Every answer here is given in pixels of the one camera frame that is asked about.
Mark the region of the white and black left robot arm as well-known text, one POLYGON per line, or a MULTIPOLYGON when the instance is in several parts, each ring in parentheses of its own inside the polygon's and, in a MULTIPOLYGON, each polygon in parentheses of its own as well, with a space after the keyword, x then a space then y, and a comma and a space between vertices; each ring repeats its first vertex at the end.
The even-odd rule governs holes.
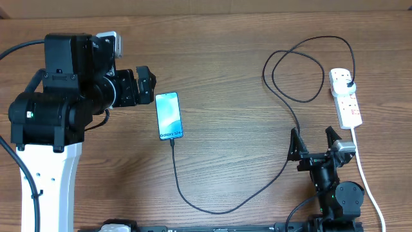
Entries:
POLYGON ((8 109, 12 156, 19 163, 23 231, 72 231, 75 177, 85 133, 96 115, 154 101, 146 66, 117 70, 115 32, 48 34, 45 66, 8 109))

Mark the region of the blue Galaxy smartphone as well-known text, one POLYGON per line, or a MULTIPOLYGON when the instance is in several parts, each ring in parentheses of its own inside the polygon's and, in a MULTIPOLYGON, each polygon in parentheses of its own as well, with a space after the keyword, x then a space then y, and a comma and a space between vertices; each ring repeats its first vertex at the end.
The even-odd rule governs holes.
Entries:
POLYGON ((176 92, 155 96, 158 132, 160 140, 183 137, 180 104, 176 92))

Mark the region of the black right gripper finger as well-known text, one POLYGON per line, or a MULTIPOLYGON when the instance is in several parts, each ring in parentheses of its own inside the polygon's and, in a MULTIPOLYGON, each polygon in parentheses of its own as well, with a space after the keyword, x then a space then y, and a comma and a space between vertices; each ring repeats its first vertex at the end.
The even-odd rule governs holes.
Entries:
POLYGON ((333 143, 337 140, 341 140, 342 138, 335 132, 335 130, 329 126, 325 129, 326 133, 326 138, 328 141, 328 148, 331 149, 333 146, 333 143))
POLYGON ((292 128, 287 160, 299 161, 305 159, 307 155, 308 150, 303 139, 300 136, 300 133, 298 132, 297 128, 292 128))

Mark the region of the white power strip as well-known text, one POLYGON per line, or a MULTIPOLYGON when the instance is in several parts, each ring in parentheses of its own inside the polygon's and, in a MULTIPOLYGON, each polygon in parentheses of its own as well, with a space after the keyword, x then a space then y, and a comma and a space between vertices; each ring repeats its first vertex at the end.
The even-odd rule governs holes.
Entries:
MULTIPOLYGON (((350 71, 344 68, 331 69, 328 76, 330 89, 333 79, 352 81, 350 71)), ((362 124, 359 104, 355 93, 343 97, 333 97, 333 99, 341 129, 350 130, 362 124)))

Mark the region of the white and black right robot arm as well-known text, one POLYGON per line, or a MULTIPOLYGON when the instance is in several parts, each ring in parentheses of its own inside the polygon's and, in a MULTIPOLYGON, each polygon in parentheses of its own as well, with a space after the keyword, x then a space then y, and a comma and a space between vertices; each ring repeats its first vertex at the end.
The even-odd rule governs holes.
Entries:
POLYGON ((296 206, 286 219, 284 230, 294 228, 306 232, 361 232, 362 223, 356 219, 361 215, 364 188, 352 181, 340 181, 337 169, 349 163, 355 156, 353 142, 342 140, 330 126, 325 129, 328 150, 310 153, 297 128, 291 130, 288 161, 298 161, 297 170, 307 171, 315 186, 315 195, 296 206), (293 214, 313 199, 319 201, 321 212, 310 215, 305 222, 290 225, 293 214))

